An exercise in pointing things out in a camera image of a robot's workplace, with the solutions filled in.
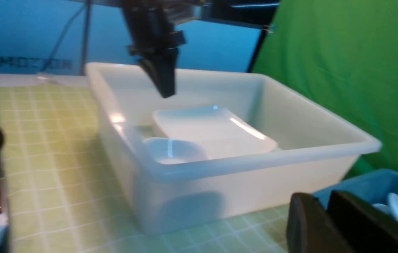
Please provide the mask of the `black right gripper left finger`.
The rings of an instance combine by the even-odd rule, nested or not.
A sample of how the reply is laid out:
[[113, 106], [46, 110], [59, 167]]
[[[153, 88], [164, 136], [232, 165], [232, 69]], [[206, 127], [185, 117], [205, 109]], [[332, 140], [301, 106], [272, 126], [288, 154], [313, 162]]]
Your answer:
[[290, 253], [353, 253], [320, 201], [308, 193], [293, 193], [287, 220]]

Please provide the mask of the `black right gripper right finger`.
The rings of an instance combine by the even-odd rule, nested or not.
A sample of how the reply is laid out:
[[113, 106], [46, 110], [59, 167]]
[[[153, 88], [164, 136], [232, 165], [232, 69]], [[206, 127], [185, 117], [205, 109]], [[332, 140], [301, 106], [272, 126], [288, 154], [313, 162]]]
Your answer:
[[355, 194], [333, 190], [327, 214], [356, 253], [398, 253], [398, 221]]

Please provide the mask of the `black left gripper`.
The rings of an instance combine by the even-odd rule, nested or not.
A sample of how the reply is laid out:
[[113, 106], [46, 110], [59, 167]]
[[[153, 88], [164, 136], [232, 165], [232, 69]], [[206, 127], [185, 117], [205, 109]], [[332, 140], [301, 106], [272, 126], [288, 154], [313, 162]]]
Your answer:
[[175, 68], [178, 47], [186, 43], [182, 31], [168, 20], [163, 0], [121, 0], [120, 8], [132, 39], [130, 56], [152, 80], [159, 95], [175, 95]]

